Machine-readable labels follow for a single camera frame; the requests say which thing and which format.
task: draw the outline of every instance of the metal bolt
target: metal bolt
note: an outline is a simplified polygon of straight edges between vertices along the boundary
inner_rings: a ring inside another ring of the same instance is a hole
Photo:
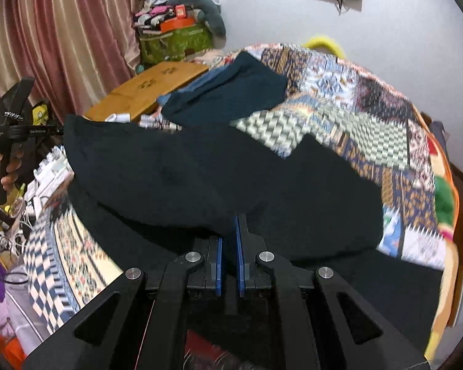
[[[200,253],[198,252],[189,252],[185,255],[185,260],[195,263],[200,260]]]
[[[334,275],[334,272],[329,267],[321,267],[317,273],[325,279],[331,278]]]
[[[268,261],[273,261],[274,260],[274,254],[271,252],[261,252],[259,253],[259,259],[262,261],[268,262]]]
[[[136,280],[141,276],[141,271],[137,267],[129,268],[125,272],[125,276],[130,280]]]

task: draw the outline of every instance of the green bag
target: green bag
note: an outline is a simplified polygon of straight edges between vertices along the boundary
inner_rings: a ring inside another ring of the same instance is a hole
[[[181,61],[186,56],[213,48],[211,33],[205,25],[175,29],[158,36],[141,35],[141,61],[158,64],[162,61]]]

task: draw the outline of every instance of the curtain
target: curtain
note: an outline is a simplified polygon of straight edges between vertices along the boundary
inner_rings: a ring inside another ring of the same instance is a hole
[[[0,96],[36,78],[31,103],[85,113],[139,63],[132,13],[143,0],[0,0]]]

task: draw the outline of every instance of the blue and white checkered pattern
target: blue and white checkered pattern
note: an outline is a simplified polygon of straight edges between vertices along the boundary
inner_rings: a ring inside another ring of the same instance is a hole
[[[45,208],[33,227],[24,252],[30,301],[38,316],[47,321],[53,334],[75,311],[69,304],[55,264],[50,230],[50,208]]]

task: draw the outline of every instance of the patchwork bedspread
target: patchwork bedspread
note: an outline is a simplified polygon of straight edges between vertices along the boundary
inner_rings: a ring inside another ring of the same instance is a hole
[[[282,104],[231,126],[287,157],[306,134],[347,160],[382,188],[384,229],[378,250],[443,270],[440,302],[426,357],[432,358],[449,318],[458,258],[452,243],[459,199],[448,162],[413,104],[365,68],[302,47],[245,49],[288,79]],[[204,51],[191,58],[216,68],[235,53]],[[161,110],[144,127],[178,132]],[[452,191],[450,212],[436,214],[436,185]],[[54,332],[121,270],[100,249],[65,198],[38,221],[25,254],[31,300]]]

